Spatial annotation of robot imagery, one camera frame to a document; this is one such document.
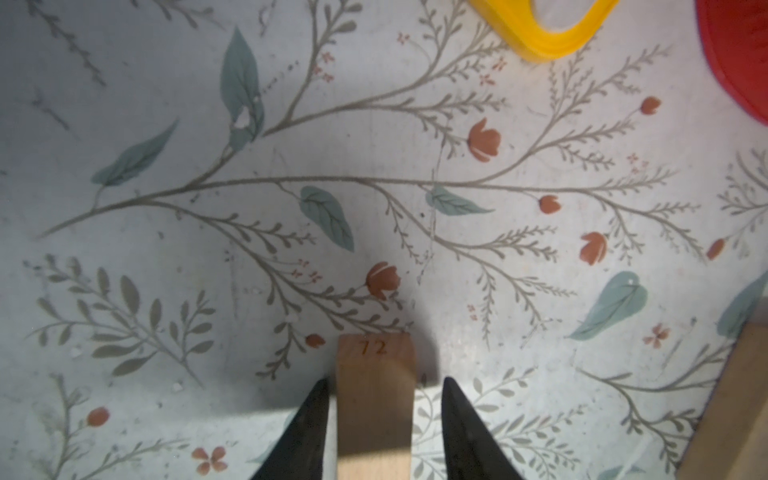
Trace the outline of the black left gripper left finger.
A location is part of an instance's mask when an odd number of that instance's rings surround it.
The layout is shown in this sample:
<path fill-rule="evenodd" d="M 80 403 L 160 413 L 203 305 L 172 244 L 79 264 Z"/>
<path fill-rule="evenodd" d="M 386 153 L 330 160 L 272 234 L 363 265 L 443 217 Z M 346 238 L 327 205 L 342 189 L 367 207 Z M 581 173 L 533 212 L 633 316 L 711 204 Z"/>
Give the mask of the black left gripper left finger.
<path fill-rule="evenodd" d="M 329 381 L 315 383 L 252 480 L 320 480 L 329 413 Z"/>

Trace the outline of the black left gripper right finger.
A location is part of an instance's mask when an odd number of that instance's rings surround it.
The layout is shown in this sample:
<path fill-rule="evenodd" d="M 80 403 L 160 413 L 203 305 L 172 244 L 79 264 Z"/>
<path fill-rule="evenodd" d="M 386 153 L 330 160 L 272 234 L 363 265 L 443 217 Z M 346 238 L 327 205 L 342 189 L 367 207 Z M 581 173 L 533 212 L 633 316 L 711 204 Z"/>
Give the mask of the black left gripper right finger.
<path fill-rule="evenodd" d="M 446 377 L 441 398 L 448 480 L 522 480 L 456 380 Z"/>

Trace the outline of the wooden block numbered 72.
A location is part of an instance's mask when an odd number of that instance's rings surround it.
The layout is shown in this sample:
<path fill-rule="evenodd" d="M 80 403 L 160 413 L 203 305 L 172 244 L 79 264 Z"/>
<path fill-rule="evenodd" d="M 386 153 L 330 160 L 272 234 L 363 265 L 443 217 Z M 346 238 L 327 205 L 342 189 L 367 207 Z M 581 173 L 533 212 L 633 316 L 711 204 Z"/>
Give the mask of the wooden block numbered 72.
<path fill-rule="evenodd" d="M 417 384 L 411 336 L 341 336 L 335 380 L 337 477 L 408 479 Z"/>

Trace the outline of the plain wooden block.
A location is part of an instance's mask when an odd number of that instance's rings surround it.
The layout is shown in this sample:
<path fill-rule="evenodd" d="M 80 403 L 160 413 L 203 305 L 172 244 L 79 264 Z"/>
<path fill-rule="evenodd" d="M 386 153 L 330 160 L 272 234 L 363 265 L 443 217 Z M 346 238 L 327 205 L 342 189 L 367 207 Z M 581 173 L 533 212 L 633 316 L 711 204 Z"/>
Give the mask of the plain wooden block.
<path fill-rule="evenodd" d="M 677 470 L 678 479 L 767 477 L 767 327 L 742 330 Z"/>

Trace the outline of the yellow calculator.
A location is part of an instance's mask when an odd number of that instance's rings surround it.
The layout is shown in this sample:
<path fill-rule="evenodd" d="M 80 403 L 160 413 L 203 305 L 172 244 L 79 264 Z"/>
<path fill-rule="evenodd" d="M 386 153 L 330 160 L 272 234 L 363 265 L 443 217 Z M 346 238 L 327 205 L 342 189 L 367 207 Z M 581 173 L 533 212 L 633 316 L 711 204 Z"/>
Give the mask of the yellow calculator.
<path fill-rule="evenodd" d="M 532 63 L 547 63 L 584 47 L 618 1 L 592 1 L 575 25 L 559 31 L 545 28 L 538 22 L 532 1 L 470 0 L 469 4 L 518 56 Z"/>

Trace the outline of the red pen cup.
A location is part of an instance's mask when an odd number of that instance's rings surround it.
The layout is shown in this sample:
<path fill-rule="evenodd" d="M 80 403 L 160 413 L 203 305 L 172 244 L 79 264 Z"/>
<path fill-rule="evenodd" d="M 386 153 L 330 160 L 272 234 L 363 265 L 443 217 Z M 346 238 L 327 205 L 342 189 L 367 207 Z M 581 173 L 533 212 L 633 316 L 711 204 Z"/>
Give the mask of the red pen cup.
<path fill-rule="evenodd" d="M 767 0 L 697 0 L 702 49 L 724 91 L 767 123 Z"/>

